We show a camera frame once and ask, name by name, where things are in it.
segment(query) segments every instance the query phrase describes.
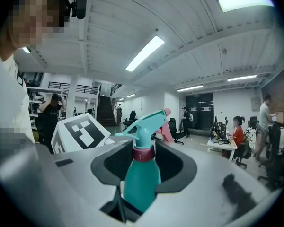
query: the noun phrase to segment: ceiling light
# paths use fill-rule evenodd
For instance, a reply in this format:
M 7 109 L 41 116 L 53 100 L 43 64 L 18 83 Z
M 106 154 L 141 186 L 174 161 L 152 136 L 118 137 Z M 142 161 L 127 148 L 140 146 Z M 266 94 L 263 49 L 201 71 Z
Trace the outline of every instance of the ceiling light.
M 28 47 L 23 47 L 22 48 L 27 54 L 30 54 L 31 50 Z
M 218 2 L 224 13 L 235 9 L 259 5 L 274 7 L 271 0 L 218 0 Z
M 236 81 L 242 79 L 249 79 L 249 78 L 256 78 L 257 75 L 245 76 L 245 77 L 238 77 L 238 78 L 228 78 L 227 81 Z
M 203 87 L 203 85 L 199 85 L 199 86 L 195 86 L 195 87 L 187 87 L 187 88 L 183 88 L 183 89 L 178 89 L 177 92 L 183 92 L 183 91 L 202 88 L 202 87 Z
M 161 45 L 164 44 L 164 41 L 159 37 L 155 36 L 132 60 L 132 62 L 126 67 L 126 70 L 133 71 L 137 66 L 140 65 L 151 53 L 157 50 Z

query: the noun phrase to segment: brick wall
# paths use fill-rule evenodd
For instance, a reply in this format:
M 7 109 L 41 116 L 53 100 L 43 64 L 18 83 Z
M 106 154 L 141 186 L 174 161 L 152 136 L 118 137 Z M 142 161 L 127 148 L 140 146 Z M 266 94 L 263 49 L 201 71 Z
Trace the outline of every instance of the brick wall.
M 277 75 L 270 83 L 262 88 L 263 95 L 270 94 L 272 103 L 270 112 L 284 112 L 284 70 Z

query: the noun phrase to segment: fluorescent light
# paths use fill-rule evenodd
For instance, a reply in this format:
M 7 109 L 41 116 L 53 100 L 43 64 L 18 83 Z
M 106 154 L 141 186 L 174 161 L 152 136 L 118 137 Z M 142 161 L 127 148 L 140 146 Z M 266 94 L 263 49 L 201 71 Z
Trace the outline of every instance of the fluorescent light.
M 256 77 L 257 77 L 257 75 L 250 75 L 250 76 L 238 77 L 238 78 L 228 78 L 227 81 L 236 81 L 236 80 L 256 78 Z
M 22 49 L 23 49 L 27 54 L 30 54 L 30 50 L 29 50 L 28 48 L 23 47 Z
M 195 86 L 195 87 L 187 87 L 187 88 L 183 88 L 183 89 L 178 89 L 177 92 L 183 92 L 183 91 L 202 88 L 202 87 L 203 87 L 203 85 L 199 85 L 199 86 Z
M 159 37 L 155 36 L 132 60 L 132 62 L 126 67 L 126 70 L 133 71 L 137 66 L 140 65 L 151 53 L 157 50 L 161 45 L 164 44 L 164 41 Z
M 235 9 L 259 5 L 274 7 L 271 0 L 218 0 L 218 2 L 224 13 Z

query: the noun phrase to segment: human neck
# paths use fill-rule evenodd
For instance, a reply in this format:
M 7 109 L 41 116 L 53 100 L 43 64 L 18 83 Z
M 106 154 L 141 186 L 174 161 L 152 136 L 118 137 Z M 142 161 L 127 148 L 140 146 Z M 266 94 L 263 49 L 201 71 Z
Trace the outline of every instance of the human neck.
M 16 49 L 17 47 L 13 44 L 10 34 L 5 26 L 0 32 L 0 57 L 2 61 L 6 61 Z

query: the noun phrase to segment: shelf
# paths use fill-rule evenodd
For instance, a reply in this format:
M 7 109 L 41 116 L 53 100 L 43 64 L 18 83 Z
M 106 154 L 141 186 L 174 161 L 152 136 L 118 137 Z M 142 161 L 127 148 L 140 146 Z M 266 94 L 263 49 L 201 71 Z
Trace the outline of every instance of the shelf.
M 27 90 L 39 92 L 39 93 L 57 93 L 61 94 L 62 89 L 55 89 L 55 88 L 42 88 L 42 87 L 27 87 Z
M 29 100 L 29 102 L 30 102 L 30 103 L 35 103 L 35 104 L 41 104 L 41 103 L 43 103 L 43 102 L 41 102 L 41 101 L 34 101 L 34 100 Z

